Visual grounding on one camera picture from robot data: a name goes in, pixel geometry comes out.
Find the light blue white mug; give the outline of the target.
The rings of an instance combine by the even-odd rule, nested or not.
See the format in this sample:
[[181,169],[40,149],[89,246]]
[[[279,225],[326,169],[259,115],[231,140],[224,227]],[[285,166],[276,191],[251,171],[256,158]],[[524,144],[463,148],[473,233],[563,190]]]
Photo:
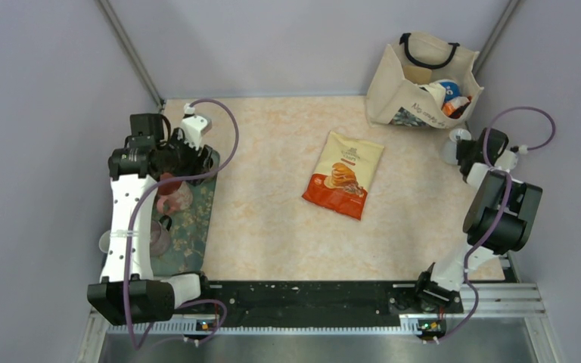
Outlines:
[[457,150],[461,141],[471,141],[472,135],[467,129],[457,128],[449,132],[448,138],[445,140],[440,149],[440,157],[442,161],[449,165],[457,165]]

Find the orange chips bag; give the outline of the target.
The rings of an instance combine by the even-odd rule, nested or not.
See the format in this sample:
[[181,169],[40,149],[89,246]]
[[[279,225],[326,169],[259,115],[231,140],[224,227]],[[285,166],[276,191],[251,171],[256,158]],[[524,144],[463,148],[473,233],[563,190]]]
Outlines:
[[382,144],[330,131],[302,198],[361,220],[383,152]]

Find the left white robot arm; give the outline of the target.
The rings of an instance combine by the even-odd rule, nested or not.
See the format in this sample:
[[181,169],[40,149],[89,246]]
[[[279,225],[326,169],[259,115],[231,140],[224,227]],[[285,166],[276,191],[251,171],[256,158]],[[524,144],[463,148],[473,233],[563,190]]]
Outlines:
[[156,280],[150,255],[158,181],[165,173],[186,181],[209,177],[213,150],[202,137],[211,122],[189,114],[172,128],[160,113],[132,114],[129,120],[131,134],[107,162],[113,192],[107,257],[99,281],[87,289],[92,307],[116,326],[128,319],[167,321],[182,303],[204,312],[213,300],[196,273]]

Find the cream white mug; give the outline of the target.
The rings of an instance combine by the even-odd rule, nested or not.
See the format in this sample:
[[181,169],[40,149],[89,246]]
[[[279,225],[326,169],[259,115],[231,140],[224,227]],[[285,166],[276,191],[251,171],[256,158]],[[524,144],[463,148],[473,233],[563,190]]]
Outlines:
[[98,247],[102,253],[108,253],[110,248],[110,231],[105,231],[98,240]]

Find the large pink mug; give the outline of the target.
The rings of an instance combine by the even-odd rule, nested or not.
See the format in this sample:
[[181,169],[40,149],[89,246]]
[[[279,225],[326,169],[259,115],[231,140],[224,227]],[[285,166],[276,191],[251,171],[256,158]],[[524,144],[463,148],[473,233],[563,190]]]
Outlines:
[[171,216],[190,207],[193,199],[185,181],[172,181],[157,188],[156,208],[159,213]]

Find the lilac mug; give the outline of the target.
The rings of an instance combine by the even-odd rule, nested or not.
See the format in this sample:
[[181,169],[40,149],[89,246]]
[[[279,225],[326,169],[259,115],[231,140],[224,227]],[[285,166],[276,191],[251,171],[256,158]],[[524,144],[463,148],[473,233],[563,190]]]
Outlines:
[[169,230],[172,227],[172,219],[169,216],[161,216],[157,221],[151,222],[150,256],[162,256],[170,248],[172,239]]

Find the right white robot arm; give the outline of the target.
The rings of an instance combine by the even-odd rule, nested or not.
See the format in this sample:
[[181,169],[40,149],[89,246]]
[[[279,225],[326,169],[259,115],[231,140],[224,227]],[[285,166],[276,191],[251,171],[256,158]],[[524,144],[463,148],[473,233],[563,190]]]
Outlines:
[[464,218],[466,241],[420,273],[413,300],[423,312],[441,312],[459,305],[467,276],[482,264],[510,251],[521,250],[530,238],[543,189],[519,181],[509,172],[517,154],[508,136],[483,130],[476,140],[456,129],[446,145],[466,184],[476,194]]

